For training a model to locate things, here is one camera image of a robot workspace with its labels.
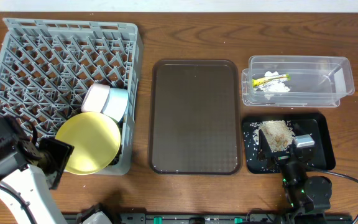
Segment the rice food scraps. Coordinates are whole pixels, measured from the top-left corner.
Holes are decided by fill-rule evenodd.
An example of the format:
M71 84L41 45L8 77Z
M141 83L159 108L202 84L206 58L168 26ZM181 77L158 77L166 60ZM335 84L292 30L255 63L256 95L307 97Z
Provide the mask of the rice food scraps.
M246 153L253 157L259 152L259 131L263 132L272 152L287 151L295 137L293 128L284 120L244 122L242 127Z

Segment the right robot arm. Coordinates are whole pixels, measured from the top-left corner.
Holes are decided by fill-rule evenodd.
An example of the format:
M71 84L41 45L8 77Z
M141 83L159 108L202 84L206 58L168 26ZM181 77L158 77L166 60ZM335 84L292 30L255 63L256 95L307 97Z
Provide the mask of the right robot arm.
M293 138L288 151L273 152L265 134L259 130L258 160L267 161L267 167L278 167L282 186L291 208L277 215L274 223L327 223L325 211L331 208L332 182L323 176L309 177L306 164L299 155L312 150L315 141L309 135Z

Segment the pink round bowl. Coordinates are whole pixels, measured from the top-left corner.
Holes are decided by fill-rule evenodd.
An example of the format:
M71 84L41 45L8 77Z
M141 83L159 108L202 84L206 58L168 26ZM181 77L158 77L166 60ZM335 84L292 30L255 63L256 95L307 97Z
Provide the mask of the pink round bowl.
M94 83L90 86L81 105L81 112L100 113L109 95L110 86Z

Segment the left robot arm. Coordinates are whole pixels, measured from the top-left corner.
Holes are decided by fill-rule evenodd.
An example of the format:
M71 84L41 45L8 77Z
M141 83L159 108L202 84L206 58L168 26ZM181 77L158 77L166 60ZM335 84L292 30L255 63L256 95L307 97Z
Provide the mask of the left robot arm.
M74 147L37 136L28 137L14 117L0 117L0 200L17 223L66 223L50 192Z

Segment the light blue round bowl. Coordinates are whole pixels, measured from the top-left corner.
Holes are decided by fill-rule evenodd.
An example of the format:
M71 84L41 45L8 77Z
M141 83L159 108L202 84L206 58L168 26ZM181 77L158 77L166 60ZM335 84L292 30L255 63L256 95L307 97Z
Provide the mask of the light blue round bowl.
M126 89L110 88L101 112L118 123L126 112L128 100L129 94Z

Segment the green orange snack wrapper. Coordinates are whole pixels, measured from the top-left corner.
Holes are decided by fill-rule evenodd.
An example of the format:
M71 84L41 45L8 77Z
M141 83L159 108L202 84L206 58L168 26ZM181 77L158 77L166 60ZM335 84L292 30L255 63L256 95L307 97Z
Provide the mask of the green orange snack wrapper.
M278 79L287 79L290 80L290 75L289 74L282 74L282 75L274 75L274 76L270 76L270 77L263 77L263 78L258 78L258 79L253 79L252 80L252 87L253 88L257 88L260 85L266 84L272 80L278 80Z

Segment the yellow round plate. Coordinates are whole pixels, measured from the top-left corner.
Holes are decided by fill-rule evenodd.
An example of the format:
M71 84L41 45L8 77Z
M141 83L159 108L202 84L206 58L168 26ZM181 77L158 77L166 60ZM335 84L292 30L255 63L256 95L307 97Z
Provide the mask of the yellow round plate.
M67 120L55 139L74 147L65 170L71 174L89 175L103 170L117 156L121 132L112 118L87 112Z

